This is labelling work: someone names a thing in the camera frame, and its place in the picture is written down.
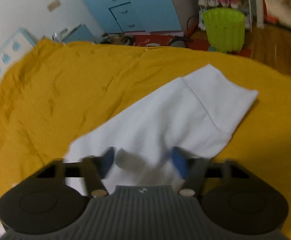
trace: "yellow bedsheet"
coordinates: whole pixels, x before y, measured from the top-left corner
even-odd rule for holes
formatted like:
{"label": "yellow bedsheet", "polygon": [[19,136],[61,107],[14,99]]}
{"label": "yellow bedsheet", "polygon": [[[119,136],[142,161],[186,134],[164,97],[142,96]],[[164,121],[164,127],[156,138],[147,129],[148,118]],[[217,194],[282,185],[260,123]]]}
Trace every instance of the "yellow bedsheet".
{"label": "yellow bedsheet", "polygon": [[40,41],[1,83],[0,196],[62,157],[75,138],[208,63],[239,86],[259,91],[216,159],[237,159],[287,198],[289,217],[282,232],[291,239],[291,77],[220,53]]}

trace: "red mat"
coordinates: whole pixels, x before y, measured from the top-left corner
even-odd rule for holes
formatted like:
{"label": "red mat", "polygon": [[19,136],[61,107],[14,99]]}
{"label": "red mat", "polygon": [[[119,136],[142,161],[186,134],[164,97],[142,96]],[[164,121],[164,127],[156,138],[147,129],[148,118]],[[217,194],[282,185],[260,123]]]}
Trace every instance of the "red mat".
{"label": "red mat", "polygon": [[[135,46],[148,47],[157,46],[155,43],[160,44],[160,46],[169,46],[169,42],[174,36],[170,35],[135,35]],[[210,44],[207,40],[193,39],[193,42],[186,42],[186,47],[188,49],[203,50],[207,51]],[[239,55],[242,57],[250,57],[251,50],[247,47],[243,47],[239,53],[231,53],[233,55]]]}

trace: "white garment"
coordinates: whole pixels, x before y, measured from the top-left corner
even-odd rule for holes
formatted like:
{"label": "white garment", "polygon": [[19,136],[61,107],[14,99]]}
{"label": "white garment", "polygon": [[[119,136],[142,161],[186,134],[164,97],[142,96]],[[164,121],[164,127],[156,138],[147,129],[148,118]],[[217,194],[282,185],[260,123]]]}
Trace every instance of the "white garment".
{"label": "white garment", "polygon": [[[196,156],[215,157],[257,95],[207,65],[169,82],[75,140],[66,161],[100,156],[113,146],[115,164],[103,180],[110,193],[116,185],[170,184],[177,189],[183,180],[166,153],[179,146]],[[69,179],[67,184],[85,193],[81,181]]]}

